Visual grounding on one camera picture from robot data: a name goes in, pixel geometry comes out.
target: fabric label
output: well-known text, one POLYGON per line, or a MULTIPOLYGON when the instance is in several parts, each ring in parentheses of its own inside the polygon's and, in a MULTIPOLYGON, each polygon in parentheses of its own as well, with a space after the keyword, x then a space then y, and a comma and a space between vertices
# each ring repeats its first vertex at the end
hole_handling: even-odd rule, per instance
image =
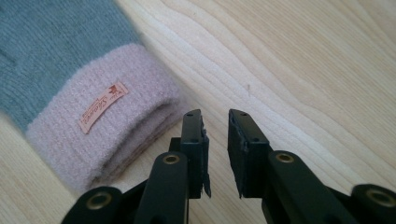
POLYGON ((128 90, 120 82, 117 82, 102 92, 78 120, 81 130, 84 133, 88 133, 103 112, 127 93, 128 90))

